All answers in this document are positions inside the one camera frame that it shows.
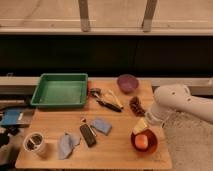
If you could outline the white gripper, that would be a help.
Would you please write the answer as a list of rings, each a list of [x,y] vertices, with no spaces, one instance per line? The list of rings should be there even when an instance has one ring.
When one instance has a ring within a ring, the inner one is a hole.
[[[169,112],[165,107],[153,103],[145,112],[145,119],[151,125],[162,126],[169,117]],[[133,128],[134,134],[139,134],[148,128],[144,118],[141,118]]]

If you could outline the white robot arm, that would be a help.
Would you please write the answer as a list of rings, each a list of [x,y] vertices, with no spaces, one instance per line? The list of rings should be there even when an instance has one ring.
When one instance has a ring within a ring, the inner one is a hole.
[[[192,96],[184,84],[160,86],[154,91],[153,98],[145,116],[133,128],[134,135],[147,130],[150,125],[162,125],[177,111],[192,114],[213,124],[213,100]]]

